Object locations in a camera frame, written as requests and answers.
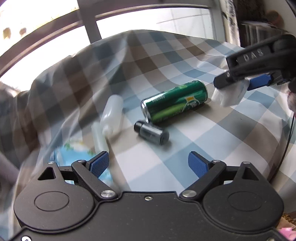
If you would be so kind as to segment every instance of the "bottle cap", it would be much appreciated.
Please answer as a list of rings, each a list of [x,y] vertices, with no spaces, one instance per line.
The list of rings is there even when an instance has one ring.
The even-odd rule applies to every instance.
[[[138,120],[135,125],[133,126],[133,129],[135,130],[135,132],[139,133],[140,129],[142,127],[142,125],[145,124],[144,121]]]

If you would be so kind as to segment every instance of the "blue gripper pad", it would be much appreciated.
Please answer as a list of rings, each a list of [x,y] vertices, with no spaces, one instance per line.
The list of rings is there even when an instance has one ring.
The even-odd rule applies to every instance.
[[[248,91],[250,90],[254,90],[263,86],[267,86],[269,85],[269,83],[271,82],[272,78],[270,75],[267,74],[263,74],[260,75],[256,78],[253,78],[250,80],[250,85],[248,87]]]
[[[198,178],[201,178],[204,174],[206,174],[209,171],[208,163],[205,158],[203,158],[201,155],[197,154],[196,152],[190,152],[188,156],[188,165],[191,168],[191,170],[198,176]]]
[[[89,171],[99,178],[109,166],[109,153],[102,151],[87,163],[89,164]]]

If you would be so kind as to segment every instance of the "wall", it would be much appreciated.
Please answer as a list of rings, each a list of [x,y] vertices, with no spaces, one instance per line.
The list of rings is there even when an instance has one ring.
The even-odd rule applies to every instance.
[[[284,29],[296,36],[296,17],[285,0],[264,0],[265,11],[276,10],[284,20]]]

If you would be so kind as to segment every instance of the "blue plaid cloth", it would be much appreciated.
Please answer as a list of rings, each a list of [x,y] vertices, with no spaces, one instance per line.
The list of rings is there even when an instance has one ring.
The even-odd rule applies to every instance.
[[[280,161],[291,123],[279,88],[249,91],[234,107],[222,108],[208,99],[162,123],[170,132],[165,146],[148,143],[133,130],[144,118],[144,98],[195,79],[211,97],[214,77],[227,69],[225,56],[240,49],[173,33],[128,31],[63,59],[41,73],[29,91],[2,101],[0,150],[20,174],[10,196],[2,189],[0,236],[8,238],[19,229],[11,203],[56,148],[78,139],[94,150],[91,124],[112,94],[124,99],[120,133],[109,140],[110,171],[122,190],[181,192],[198,179],[188,166],[191,151],[228,165],[250,161],[267,177]],[[291,162],[295,136],[287,155]],[[296,188],[292,174],[283,175]],[[277,182],[281,188],[284,182]]]

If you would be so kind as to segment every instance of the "round cap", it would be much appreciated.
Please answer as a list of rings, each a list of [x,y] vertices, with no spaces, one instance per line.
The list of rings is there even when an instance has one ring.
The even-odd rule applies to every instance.
[[[142,120],[138,120],[138,121],[135,123],[135,125],[133,126],[134,131],[137,132],[137,133],[139,133],[139,132],[140,132],[140,129],[141,129],[141,127],[142,127],[143,124],[145,124],[144,121],[142,121]]]
[[[163,133],[160,136],[160,144],[164,145],[168,142],[170,138],[170,133],[168,131],[163,131]]]

